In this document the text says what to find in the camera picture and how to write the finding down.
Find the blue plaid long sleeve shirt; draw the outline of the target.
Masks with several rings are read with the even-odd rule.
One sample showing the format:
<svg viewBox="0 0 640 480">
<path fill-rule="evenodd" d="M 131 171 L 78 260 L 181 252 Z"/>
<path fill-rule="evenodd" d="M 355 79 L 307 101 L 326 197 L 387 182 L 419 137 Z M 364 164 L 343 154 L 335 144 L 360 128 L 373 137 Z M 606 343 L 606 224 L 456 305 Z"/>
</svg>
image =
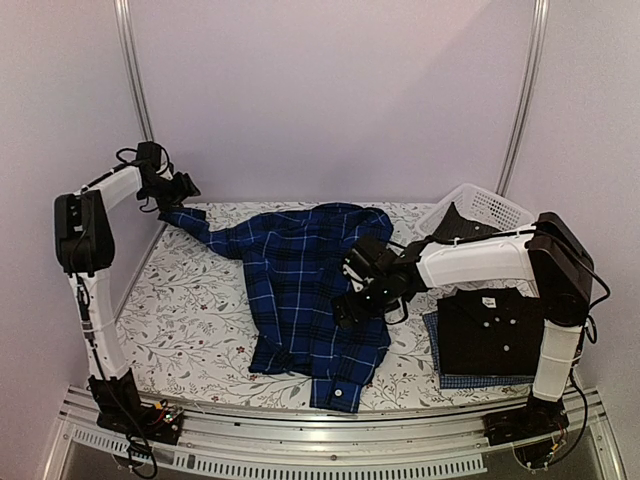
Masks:
<svg viewBox="0 0 640 480">
<path fill-rule="evenodd" d="M 352 290 L 341 261 L 354 243 L 364 236 L 391 238 L 393 225 L 383 210 L 329 203 L 259 214 L 218 231 L 195 208 L 175 208 L 159 218 L 214 253 L 241 262 L 258 330 L 251 373 L 306 375 L 312 380 L 311 407 L 358 411 L 362 390 L 391 339 L 381 317 L 338 326 L 332 301 Z"/>
</svg>

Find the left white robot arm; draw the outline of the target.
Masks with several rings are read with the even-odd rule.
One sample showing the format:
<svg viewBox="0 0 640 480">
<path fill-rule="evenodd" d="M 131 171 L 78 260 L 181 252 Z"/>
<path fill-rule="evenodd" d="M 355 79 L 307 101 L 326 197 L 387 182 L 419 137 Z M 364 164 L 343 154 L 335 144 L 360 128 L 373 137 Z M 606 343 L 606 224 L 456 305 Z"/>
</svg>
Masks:
<svg viewBox="0 0 640 480">
<path fill-rule="evenodd" d="M 118 164 L 106 173 L 54 200 L 56 258 L 75 295 L 90 377 L 101 381 L 119 381 L 130 372 L 111 302 L 116 245 L 109 212 L 130 197 L 142 203 L 142 212 L 155 213 L 178 208 L 200 194 L 158 143 L 122 148 L 116 159 Z"/>
</svg>

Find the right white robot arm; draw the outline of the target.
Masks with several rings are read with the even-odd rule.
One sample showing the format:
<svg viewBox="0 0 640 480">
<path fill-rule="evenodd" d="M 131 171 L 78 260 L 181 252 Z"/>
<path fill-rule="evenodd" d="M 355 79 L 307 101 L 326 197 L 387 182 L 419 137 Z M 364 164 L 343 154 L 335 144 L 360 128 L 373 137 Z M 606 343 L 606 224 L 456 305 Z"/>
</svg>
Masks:
<svg viewBox="0 0 640 480">
<path fill-rule="evenodd" d="M 349 328 L 404 308 L 419 292 L 474 281 L 524 280 L 541 302 L 544 330 L 532 395 L 517 427 L 537 436 L 552 424 L 594 306 L 597 276 L 590 255 L 553 212 L 512 231 L 481 230 L 467 238 L 428 236 L 395 253 L 371 236 L 342 260 L 352 291 L 333 299 L 337 325 Z"/>
</svg>

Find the folded blue checked shirt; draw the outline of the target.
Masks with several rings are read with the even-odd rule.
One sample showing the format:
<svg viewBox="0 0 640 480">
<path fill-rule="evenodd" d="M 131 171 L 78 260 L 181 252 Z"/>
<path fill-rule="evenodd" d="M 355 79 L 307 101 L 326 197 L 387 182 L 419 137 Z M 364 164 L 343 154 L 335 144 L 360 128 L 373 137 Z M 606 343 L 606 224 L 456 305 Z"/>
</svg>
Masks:
<svg viewBox="0 0 640 480">
<path fill-rule="evenodd" d="M 438 315 L 436 312 L 423 316 L 423 322 L 430 337 L 431 356 L 434 370 L 439 378 L 441 389 L 475 389 L 487 387 L 511 387 L 531 384 L 533 376 L 481 376 L 481 375 L 450 375 L 445 374 L 440 365 L 438 345 Z"/>
</svg>

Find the black shirt in basket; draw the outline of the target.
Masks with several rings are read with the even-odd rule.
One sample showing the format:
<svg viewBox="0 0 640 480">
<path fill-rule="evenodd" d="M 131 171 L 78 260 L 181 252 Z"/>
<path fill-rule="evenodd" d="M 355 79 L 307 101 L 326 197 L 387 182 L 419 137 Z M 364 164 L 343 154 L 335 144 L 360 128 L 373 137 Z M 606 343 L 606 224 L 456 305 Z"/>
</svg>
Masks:
<svg viewBox="0 0 640 480">
<path fill-rule="evenodd" d="M 439 241 L 476 240 L 500 233 L 495 227 L 479 221 L 463 217 L 454 203 L 451 203 L 446 213 L 431 236 Z"/>
</svg>

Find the folded black shirt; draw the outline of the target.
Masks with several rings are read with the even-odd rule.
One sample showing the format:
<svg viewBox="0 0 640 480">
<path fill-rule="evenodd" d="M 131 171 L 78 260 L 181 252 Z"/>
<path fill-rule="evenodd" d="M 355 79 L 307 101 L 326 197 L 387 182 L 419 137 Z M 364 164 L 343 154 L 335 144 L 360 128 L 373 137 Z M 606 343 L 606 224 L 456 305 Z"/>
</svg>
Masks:
<svg viewBox="0 0 640 480">
<path fill-rule="evenodd" d="M 535 375 L 544 332 L 540 299 L 516 288 L 457 290 L 437 301 L 437 316 L 445 374 Z"/>
</svg>

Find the white plastic basket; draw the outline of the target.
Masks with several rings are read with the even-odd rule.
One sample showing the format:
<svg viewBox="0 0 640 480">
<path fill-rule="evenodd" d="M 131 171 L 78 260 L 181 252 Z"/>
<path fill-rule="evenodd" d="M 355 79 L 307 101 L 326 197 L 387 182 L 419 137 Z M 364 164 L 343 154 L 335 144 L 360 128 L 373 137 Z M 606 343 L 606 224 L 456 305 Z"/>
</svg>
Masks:
<svg viewBox="0 0 640 480">
<path fill-rule="evenodd" d="M 516 203 L 479 186 L 464 183 L 437 202 L 431 210 L 415 223 L 422 235 L 433 233 L 444 218 L 450 205 L 467 220 L 480 222 L 498 229 L 510 231 L 532 224 L 536 217 Z"/>
</svg>

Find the floral tablecloth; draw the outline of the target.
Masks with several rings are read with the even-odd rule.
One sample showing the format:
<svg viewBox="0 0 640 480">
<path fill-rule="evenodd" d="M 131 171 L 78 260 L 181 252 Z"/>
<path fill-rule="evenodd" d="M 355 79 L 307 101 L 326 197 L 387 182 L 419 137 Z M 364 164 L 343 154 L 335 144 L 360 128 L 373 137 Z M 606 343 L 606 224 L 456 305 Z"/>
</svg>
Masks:
<svg viewBox="0 0 640 480">
<path fill-rule="evenodd" d="M 453 407 L 524 397 L 530 384 L 441 389 L 423 316 L 454 287 L 418 295 L 355 413 Z M 347 413 L 310 405 L 312 380 L 298 373 L 249 370 L 258 330 L 239 261 L 210 251 L 184 231 L 166 227 L 116 323 L 138 389 L 162 397 L 269 409 Z"/>
</svg>

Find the left aluminium post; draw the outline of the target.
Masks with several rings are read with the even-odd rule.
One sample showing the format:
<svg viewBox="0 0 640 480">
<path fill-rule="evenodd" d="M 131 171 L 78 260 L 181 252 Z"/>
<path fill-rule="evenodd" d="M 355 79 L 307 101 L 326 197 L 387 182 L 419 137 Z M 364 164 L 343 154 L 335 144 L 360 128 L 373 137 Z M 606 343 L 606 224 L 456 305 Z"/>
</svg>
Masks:
<svg viewBox="0 0 640 480">
<path fill-rule="evenodd" d="M 114 0 L 115 21 L 135 117 L 143 141 L 154 141 L 154 131 L 139 66 L 130 2 Z"/>
</svg>

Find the aluminium post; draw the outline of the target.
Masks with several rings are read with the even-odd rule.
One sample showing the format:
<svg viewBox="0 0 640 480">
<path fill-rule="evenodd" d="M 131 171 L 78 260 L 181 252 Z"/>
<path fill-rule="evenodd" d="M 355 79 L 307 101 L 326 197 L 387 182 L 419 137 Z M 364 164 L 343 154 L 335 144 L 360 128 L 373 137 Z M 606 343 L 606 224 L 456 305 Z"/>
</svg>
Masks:
<svg viewBox="0 0 640 480">
<path fill-rule="evenodd" d="M 143 141 L 154 141 L 154 131 L 139 66 L 130 2 L 114 0 L 115 21 L 135 117 Z"/>
<path fill-rule="evenodd" d="M 516 170 L 542 61 L 550 1 L 536 0 L 516 112 L 495 193 L 506 197 Z"/>
</svg>

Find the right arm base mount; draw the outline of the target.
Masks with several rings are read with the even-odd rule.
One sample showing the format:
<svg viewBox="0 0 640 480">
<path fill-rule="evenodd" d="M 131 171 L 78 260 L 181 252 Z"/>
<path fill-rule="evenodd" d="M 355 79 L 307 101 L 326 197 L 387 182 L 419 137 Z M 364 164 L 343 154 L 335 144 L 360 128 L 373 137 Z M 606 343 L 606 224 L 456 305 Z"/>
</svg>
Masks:
<svg viewBox="0 0 640 480">
<path fill-rule="evenodd" d="M 490 446 L 522 442 L 514 450 L 517 462 L 529 469 L 548 468 L 565 444 L 569 420 L 562 400 L 540 400 L 529 395 L 524 406 L 482 417 Z"/>
</svg>

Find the aluminium front rail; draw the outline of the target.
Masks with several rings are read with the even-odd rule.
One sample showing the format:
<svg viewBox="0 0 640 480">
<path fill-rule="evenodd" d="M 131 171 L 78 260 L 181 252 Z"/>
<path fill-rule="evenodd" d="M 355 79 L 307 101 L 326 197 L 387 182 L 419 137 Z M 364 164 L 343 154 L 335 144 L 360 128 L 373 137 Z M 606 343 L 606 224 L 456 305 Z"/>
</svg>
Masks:
<svg viewBox="0 0 640 480">
<path fill-rule="evenodd" d="M 627 471 L 595 389 L 569 390 L 560 462 L 521 466 L 524 442 L 491 445 L 483 417 L 519 400 L 350 416 L 189 402 L 174 445 L 143 471 L 161 479 L 624 479 Z"/>
</svg>

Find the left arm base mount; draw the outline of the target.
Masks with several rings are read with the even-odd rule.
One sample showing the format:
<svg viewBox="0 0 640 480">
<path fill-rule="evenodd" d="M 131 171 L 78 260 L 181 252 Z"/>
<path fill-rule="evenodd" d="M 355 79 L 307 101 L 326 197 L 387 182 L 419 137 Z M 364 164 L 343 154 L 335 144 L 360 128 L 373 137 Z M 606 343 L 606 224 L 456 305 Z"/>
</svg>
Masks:
<svg viewBox="0 0 640 480">
<path fill-rule="evenodd" d="M 183 411 L 166 400 L 155 404 L 141 401 L 133 373 L 108 380 L 92 375 L 89 389 L 99 414 L 97 425 L 103 429 L 168 445 L 177 445 L 184 422 Z"/>
</svg>

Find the right aluminium post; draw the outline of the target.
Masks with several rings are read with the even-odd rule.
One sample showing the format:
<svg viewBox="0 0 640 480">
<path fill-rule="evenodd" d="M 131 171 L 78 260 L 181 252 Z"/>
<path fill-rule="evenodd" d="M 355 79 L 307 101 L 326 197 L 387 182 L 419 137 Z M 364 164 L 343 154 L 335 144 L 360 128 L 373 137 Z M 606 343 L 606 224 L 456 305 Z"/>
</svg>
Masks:
<svg viewBox="0 0 640 480">
<path fill-rule="evenodd" d="M 516 170 L 542 61 L 550 1 L 536 0 L 516 112 L 495 193 L 506 197 Z"/>
</svg>

